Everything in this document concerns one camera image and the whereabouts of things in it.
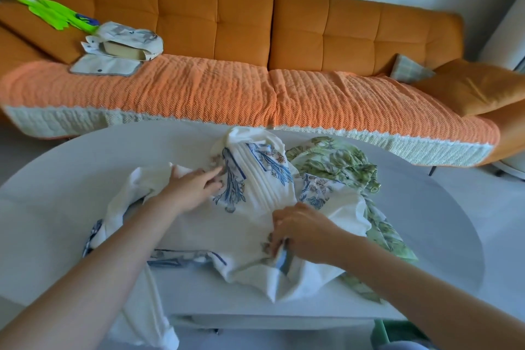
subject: person's left hand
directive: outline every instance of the person's left hand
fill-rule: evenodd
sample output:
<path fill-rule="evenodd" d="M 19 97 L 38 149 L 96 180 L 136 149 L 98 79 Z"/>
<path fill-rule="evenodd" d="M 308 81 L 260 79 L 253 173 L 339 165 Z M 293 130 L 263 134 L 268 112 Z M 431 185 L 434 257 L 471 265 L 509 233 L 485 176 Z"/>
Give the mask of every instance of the person's left hand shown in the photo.
<path fill-rule="evenodd" d="M 208 172 L 197 169 L 179 177 L 177 167 L 174 165 L 171 169 L 170 182 L 156 198 L 173 208 L 174 214 L 188 212 L 222 188 L 223 184 L 216 181 L 216 176 L 221 170 L 222 167 Z"/>

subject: forearm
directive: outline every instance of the forearm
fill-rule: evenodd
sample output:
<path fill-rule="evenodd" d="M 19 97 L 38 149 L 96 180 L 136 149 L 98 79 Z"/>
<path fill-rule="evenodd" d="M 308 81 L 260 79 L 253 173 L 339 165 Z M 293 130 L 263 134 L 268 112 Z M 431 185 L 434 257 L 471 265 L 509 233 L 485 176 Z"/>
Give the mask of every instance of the forearm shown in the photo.
<path fill-rule="evenodd" d="M 162 202 L 148 202 L 5 327 L 0 348 L 96 348 L 172 221 Z"/>
<path fill-rule="evenodd" d="M 365 238 L 345 233 L 338 248 L 333 255 L 334 265 L 356 275 L 389 301 L 439 348 L 525 348 L 525 324 L 510 315 L 402 261 Z"/>

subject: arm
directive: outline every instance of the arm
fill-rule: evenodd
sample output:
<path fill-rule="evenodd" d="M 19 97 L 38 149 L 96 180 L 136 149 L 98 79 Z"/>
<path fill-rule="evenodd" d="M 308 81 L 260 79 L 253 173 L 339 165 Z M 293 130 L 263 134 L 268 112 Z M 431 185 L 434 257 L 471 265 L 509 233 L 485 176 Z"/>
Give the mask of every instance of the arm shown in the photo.
<path fill-rule="evenodd" d="M 214 194 L 220 168 L 169 184 L 0 332 L 2 350 L 95 349 L 175 217 Z"/>
<path fill-rule="evenodd" d="M 273 213 L 272 251 L 289 238 L 299 257 L 351 272 L 422 329 L 442 350 L 525 348 L 525 324 L 343 231 L 298 203 Z"/>

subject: plaid pillow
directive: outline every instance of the plaid pillow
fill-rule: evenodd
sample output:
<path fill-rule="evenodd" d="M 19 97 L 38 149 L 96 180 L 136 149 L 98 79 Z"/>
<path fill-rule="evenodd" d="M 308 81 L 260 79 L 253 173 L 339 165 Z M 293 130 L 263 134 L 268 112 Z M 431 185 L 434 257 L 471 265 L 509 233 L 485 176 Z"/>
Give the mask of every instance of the plaid pillow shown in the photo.
<path fill-rule="evenodd" d="M 431 69 L 419 65 L 416 61 L 412 61 L 407 56 L 398 54 L 390 77 L 401 83 L 411 84 L 415 81 L 422 81 L 423 79 L 430 78 L 435 74 L 436 73 Z"/>

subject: tufted backrest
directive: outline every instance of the tufted backrest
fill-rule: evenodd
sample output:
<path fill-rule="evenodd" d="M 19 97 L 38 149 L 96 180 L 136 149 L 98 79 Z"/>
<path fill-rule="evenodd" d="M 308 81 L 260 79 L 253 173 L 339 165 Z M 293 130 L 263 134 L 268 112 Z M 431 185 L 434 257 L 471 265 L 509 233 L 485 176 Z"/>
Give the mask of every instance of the tufted backrest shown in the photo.
<path fill-rule="evenodd" d="M 164 53 L 266 66 L 273 0 L 56 0 L 98 19 L 155 31 Z"/>
<path fill-rule="evenodd" d="M 270 69 L 390 74 L 397 53 L 431 69 L 462 57 L 461 18 L 364 0 L 274 0 Z"/>

